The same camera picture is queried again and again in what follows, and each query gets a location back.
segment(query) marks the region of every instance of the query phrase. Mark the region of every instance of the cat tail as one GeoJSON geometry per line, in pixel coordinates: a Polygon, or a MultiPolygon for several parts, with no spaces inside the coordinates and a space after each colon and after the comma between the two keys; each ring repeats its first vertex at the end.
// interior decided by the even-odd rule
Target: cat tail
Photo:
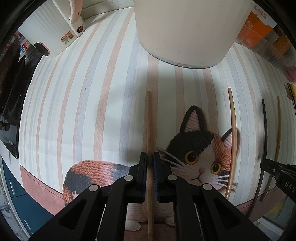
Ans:
{"type": "Polygon", "coordinates": [[[68,170],[62,190],[66,205],[73,201],[73,199],[88,186],[93,184],[93,178],[85,173],[85,170],[87,170],[89,166],[90,163],[88,161],[82,161],[68,170]]]}
{"type": "Polygon", "coordinates": [[[104,187],[128,174],[129,167],[107,161],[81,161],[67,172],[63,184],[63,198],[69,204],[92,184],[104,187]]]}

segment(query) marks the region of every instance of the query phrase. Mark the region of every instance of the cat eye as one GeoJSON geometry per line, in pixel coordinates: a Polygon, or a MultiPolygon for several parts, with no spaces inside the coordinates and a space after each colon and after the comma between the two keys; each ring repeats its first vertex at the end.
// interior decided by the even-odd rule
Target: cat eye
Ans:
{"type": "Polygon", "coordinates": [[[189,151],[185,155],[185,162],[189,165],[193,165],[197,162],[198,155],[194,151],[189,151]]]}
{"type": "Polygon", "coordinates": [[[213,163],[213,165],[211,165],[211,173],[216,175],[219,173],[220,170],[221,170],[221,164],[219,162],[215,162],[213,163]]]}

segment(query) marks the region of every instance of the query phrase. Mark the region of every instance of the wooden chopstick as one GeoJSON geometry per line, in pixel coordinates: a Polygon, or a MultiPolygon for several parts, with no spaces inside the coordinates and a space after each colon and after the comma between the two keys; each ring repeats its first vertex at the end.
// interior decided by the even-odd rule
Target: wooden chopstick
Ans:
{"type": "Polygon", "coordinates": [[[147,154],[147,211],[148,211],[148,241],[153,241],[153,230],[154,230],[154,216],[153,216],[153,199],[154,199],[154,177],[153,177],[153,167],[152,167],[152,101],[151,92],[146,93],[146,116],[147,116],[147,126],[146,126],[146,154],[147,154]]]}
{"type": "Polygon", "coordinates": [[[225,192],[225,198],[229,199],[234,179],[236,159],[237,159],[237,122],[235,117],[234,101],[232,96],[231,88],[228,88],[229,102],[230,102],[230,115],[231,115],[231,161],[229,177],[225,192]]]}
{"type": "MultiPolygon", "coordinates": [[[[279,100],[279,96],[278,96],[278,123],[279,123],[279,125],[278,125],[278,136],[277,136],[277,139],[276,139],[276,153],[274,155],[274,161],[278,160],[279,147],[281,145],[281,103],[280,103],[280,100],[279,100]]],[[[264,199],[265,199],[265,197],[266,197],[266,195],[268,193],[268,190],[269,190],[270,185],[271,185],[272,178],[273,178],[273,176],[269,175],[266,187],[264,189],[264,193],[263,193],[262,198],[260,200],[261,202],[264,201],[264,199]]]]}

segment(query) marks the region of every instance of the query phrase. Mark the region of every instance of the orange handle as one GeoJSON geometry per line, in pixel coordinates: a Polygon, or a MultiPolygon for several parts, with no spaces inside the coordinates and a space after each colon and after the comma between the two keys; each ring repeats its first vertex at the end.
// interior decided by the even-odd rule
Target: orange handle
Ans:
{"type": "Polygon", "coordinates": [[[81,10],[82,10],[83,0],[70,0],[70,8],[71,8],[71,15],[70,15],[70,22],[74,24],[80,17],[81,10]]]}

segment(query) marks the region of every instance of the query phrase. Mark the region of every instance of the red button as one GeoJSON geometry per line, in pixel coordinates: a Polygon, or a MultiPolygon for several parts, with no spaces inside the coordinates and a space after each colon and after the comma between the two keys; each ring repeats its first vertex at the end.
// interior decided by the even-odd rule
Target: red button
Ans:
{"type": "Polygon", "coordinates": [[[79,26],[78,29],[77,29],[77,32],[78,32],[78,33],[81,33],[82,30],[83,30],[83,27],[82,27],[82,26],[79,26]]]}

